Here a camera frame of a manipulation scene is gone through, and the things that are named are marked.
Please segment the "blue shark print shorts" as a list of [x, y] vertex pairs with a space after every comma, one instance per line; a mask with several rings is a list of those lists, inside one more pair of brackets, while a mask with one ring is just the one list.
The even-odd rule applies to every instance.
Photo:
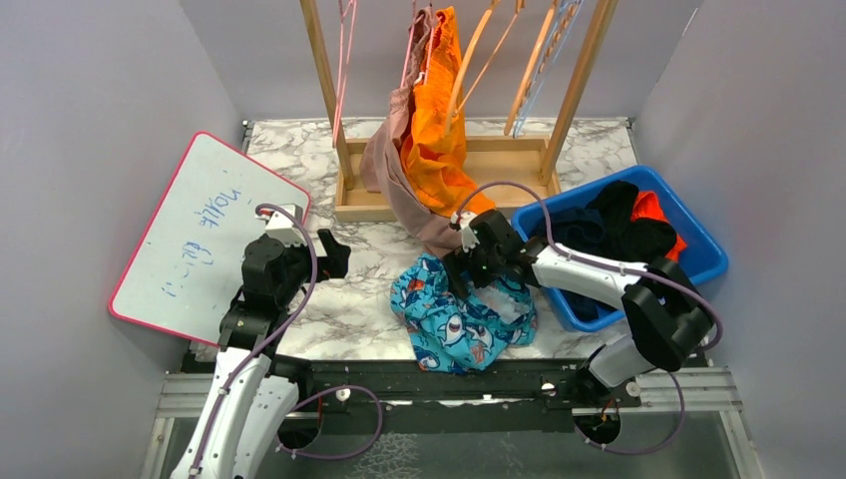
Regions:
[[460, 298], [449, 290], [444, 262], [429, 253], [392, 283], [390, 307], [405, 325], [419, 368], [428, 372], [484, 370], [509, 347], [532, 343], [538, 329], [526, 286], [498, 278]]

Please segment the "black shorts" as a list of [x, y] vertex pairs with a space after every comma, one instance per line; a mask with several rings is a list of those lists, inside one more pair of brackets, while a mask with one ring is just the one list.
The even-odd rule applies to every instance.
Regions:
[[631, 221], [638, 186], [614, 181], [607, 184], [588, 203], [588, 209], [597, 210], [606, 231], [601, 255], [633, 262], [652, 262], [665, 257], [677, 234], [675, 228], [651, 220]]

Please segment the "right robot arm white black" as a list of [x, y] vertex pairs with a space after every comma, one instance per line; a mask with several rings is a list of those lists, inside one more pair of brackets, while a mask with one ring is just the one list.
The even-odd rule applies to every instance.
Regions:
[[590, 297], [624, 313], [629, 333], [597, 349], [566, 381], [569, 394], [599, 406], [616, 387], [660, 369], [676, 372], [716, 327], [713, 313], [681, 267], [667, 258], [651, 263], [614, 261], [541, 237], [522, 239], [497, 210], [453, 214], [461, 244], [444, 262], [452, 293], [497, 279]]

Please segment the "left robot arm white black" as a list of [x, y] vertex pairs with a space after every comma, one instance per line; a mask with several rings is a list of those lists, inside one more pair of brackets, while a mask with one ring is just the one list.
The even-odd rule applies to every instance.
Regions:
[[269, 234], [246, 246], [242, 285], [219, 327], [210, 392], [171, 477], [253, 477], [284, 417], [312, 400], [309, 361], [276, 349], [296, 294], [348, 272], [350, 247], [328, 229], [318, 237], [322, 256], [302, 240], [286, 245]]

